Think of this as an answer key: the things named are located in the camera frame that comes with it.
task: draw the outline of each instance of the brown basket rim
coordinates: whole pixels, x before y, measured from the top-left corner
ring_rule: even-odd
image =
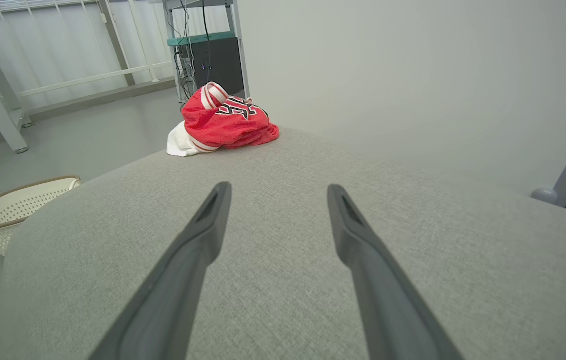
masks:
[[[31,183],[31,184],[28,184],[28,185],[24,185],[24,186],[22,186],[22,187],[16,187],[16,189],[12,189],[12,190],[10,190],[10,191],[6,191],[6,192],[4,192],[4,193],[1,193],[1,194],[0,194],[0,198],[2,198],[3,196],[5,196],[5,195],[7,195],[7,194],[11,194],[11,193],[13,193],[13,192],[20,191],[20,190],[22,190],[22,189],[27,189],[27,188],[29,188],[29,187],[35,187],[35,186],[37,186],[37,185],[45,184],[45,183],[48,183],[48,182],[49,182],[49,183],[51,183],[51,182],[56,182],[57,180],[63,180],[63,179],[66,179],[66,178],[67,178],[67,179],[75,179],[75,178],[76,178],[77,180],[81,180],[81,178],[79,178],[79,177],[76,176],[76,175],[59,176],[58,178],[57,178],[57,177],[53,177],[53,178],[49,178],[48,180],[43,180],[43,181],[40,181],[40,182],[37,181],[37,182],[33,182],[33,183]],[[0,224],[0,229],[1,229],[1,228],[6,228],[6,227],[12,226],[12,225],[20,224],[21,222],[25,221],[25,219],[27,219],[27,216],[24,217],[24,218],[20,218],[20,219],[13,219],[12,221],[9,221],[9,222]]]

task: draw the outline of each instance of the crumpled red and white garment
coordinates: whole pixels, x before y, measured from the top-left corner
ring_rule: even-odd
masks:
[[[252,103],[229,96],[215,82],[198,89],[181,110],[185,121],[167,137],[167,153],[189,157],[221,148],[256,146],[278,138],[278,126]]]

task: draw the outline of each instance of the red clothing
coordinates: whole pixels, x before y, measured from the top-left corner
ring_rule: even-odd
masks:
[[[229,96],[213,82],[198,89],[181,114],[185,130],[196,140],[194,145],[205,153],[221,146],[236,149],[278,138],[278,126],[269,122],[267,113],[253,105],[251,98]]]

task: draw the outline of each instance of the gray rounded knob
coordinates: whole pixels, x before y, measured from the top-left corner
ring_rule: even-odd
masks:
[[[540,200],[544,203],[555,204],[559,196],[556,194],[556,191],[554,191],[554,189],[550,189],[548,187],[541,187],[539,189],[535,189],[534,191],[532,191],[532,198],[536,200]]]

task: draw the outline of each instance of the jersey logo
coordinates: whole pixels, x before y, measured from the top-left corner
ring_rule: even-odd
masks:
[[[246,121],[248,121],[249,116],[256,115],[256,109],[260,109],[260,107],[252,104],[246,104],[242,98],[240,99],[238,97],[230,96],[225,101],[225,104],[219,107],[216,113],[226,116],[241,115]]]

